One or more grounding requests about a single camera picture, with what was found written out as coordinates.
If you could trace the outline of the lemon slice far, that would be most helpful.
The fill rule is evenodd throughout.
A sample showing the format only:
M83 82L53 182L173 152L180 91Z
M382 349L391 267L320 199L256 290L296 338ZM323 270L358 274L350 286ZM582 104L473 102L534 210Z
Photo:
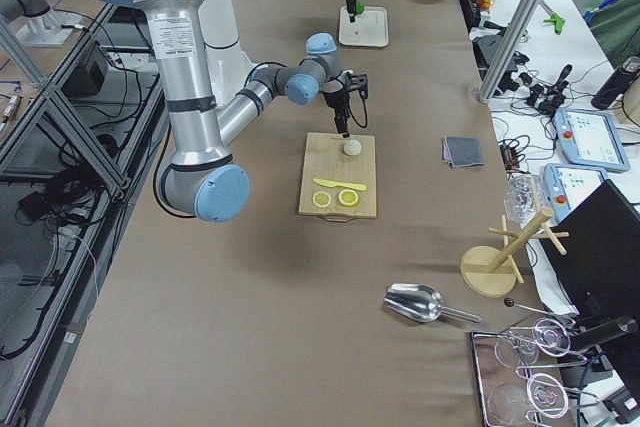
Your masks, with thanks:
M359 203L359 194L353 189L342 189L338 193L338 202L343 207L355 207Z

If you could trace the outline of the metal scoop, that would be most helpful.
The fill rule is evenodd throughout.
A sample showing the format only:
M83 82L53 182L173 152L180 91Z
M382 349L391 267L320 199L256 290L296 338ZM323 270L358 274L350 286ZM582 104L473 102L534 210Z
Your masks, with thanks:
M393 311L421 323L448 316L481 323L482 318L459 309L447 307L442 294L425 284L394 283L387 287L384 304Z

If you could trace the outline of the lemon slice near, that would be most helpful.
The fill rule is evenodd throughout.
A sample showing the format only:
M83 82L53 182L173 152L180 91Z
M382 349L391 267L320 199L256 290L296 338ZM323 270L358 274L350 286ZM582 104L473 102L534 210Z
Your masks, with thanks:
M327 208L332 203L332 196L326 191L317 191L312 195L312 203L318 208Z

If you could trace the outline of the wooden stand with base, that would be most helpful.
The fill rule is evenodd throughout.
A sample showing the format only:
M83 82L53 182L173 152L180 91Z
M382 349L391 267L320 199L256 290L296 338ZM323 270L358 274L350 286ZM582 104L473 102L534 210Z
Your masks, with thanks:
M503 247L476 246L467 250L460 261L460 272L465 283L476 293L500 298L509 294L524 279L514 260L515 254L531 239L550 240L561 255L567 250L561 238L568 232L555 233L548 225L554 216L552 208L543 200L541 184L535 175L516 178L516 192L512 195L511 213L527 220L518 232L507 230L507 217L502 218L502 228L489 228L491 233L503 238Z

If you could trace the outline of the aluminium frame post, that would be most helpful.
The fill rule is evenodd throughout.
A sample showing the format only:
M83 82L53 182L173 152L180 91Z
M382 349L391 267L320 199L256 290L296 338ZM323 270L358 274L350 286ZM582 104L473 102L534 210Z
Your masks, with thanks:
M520 0L509 23L496 55L482 81L478 92L481 103L487 104L506 72L507 66L516 49L518 39L524 33L531 17L541 0Z

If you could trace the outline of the teach pendant rear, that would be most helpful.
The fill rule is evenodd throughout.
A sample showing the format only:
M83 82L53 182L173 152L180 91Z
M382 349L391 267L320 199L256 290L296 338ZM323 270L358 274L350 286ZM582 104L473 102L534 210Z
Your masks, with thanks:
M547 164L543 183L556 222L566 218L607 179L606 171L599 167Z

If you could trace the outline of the yellow plastic knife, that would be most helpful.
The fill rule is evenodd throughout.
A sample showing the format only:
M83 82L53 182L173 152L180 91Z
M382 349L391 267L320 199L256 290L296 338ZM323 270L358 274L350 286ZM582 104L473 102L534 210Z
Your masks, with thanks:
M322 179L322 178L313 178L312 182L316 185L329 187L329 188L348 188L348 189L353 189L359 192L365 192L367 190L367 186L362 183L334 181L334 180L328 180L328 179Z

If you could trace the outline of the bamboo cutting board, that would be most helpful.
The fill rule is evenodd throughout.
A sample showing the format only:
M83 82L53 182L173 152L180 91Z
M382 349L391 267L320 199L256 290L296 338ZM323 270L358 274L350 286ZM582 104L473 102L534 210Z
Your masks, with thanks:
M325 218L376 218L375 138L308 133L298 213Z

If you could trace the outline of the black monitor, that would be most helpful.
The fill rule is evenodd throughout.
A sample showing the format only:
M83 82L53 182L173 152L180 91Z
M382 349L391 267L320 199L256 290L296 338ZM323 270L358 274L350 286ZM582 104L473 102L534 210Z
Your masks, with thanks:
M540 242L576 323L627 315L639 319L639 211L611 180L604 181L557 226L567 232L564 255Z

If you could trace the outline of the teach pendant front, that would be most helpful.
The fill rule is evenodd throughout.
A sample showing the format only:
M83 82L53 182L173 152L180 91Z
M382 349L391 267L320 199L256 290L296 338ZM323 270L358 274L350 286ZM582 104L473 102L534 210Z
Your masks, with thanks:
M627 172L630 163L610 115L559 108L553 116L560 149L572 164Z

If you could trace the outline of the teach pendant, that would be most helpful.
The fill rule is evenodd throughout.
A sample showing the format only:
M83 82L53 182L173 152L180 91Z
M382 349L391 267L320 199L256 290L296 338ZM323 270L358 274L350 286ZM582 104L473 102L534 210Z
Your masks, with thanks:
M547 164L543 183L556 222L566 218L607 179L606 171L599 167Z
M627 172L630 163L610 115L559 108L553 116L560 149L572 164Z

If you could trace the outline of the cream rectangular tray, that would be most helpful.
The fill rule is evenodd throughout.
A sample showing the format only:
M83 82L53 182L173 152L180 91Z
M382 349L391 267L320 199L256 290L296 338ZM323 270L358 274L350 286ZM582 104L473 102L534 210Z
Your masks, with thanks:
M389 43L387 10L366 6L351 22L345 7L340 9L338 40L344 46L384 48Z

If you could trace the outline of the lemon slice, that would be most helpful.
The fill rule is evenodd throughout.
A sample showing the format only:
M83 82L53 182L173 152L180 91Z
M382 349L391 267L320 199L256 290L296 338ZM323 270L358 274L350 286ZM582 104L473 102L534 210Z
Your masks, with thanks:
M355 207L359 203L359 194L353 189L342 189L338 193L338 202L343 207Z
M326 191L317 191L312 195L312 203L318 208L327 208L332 203L332 196Z

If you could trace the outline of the black water bottle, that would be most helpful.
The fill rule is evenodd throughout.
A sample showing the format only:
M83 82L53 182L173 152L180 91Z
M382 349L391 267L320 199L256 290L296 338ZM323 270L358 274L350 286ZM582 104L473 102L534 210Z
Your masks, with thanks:
M608 109L630 87L638 73L639 57L631 56L600 87L591 99L591 106L599 110Z

